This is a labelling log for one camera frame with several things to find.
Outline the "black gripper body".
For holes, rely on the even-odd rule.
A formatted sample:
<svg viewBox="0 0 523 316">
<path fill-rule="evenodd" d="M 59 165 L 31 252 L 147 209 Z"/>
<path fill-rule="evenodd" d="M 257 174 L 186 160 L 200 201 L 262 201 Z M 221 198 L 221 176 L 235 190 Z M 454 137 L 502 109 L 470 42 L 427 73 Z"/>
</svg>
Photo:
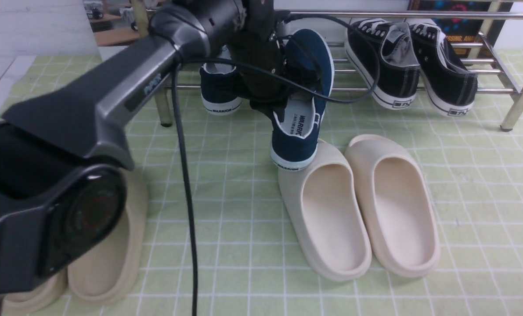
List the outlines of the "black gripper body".
<svg viewBox="0 0 523 316">
<path fill-rule="evenodd" d="M 243 0 L 242 4 L 245 23 L 228 43 L 231 58 L 271 73 L 265 76 L 239 67 L 251 108 L 283 121 L 288 98 L 297 90 L 277 76 L 311 88 L 319 85 L 321 68 L 305 44 L 279 33 L 291 20 L 290 11 L 275 10 L 272 0 Z"/>
</svg>

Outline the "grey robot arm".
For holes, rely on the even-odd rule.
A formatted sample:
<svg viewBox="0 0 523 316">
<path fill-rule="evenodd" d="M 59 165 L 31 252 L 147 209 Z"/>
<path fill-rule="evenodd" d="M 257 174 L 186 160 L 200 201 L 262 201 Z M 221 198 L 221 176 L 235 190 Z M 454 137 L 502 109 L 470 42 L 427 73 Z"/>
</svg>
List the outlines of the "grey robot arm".
<svg viewBox="0 0 523 316">
<path fill-rule="evenodd" d="M 269 43 L 292 13 L 271 0 L 173 0 L 149 34 L 66 86 L 11 105 L 0 119 L 0 313 L 3 298 L 56 275 L 111 234 L 134 168 L 127 123 L 177 69 L 233 48 L 257 102 L 298 87 Z"/>
</svg>

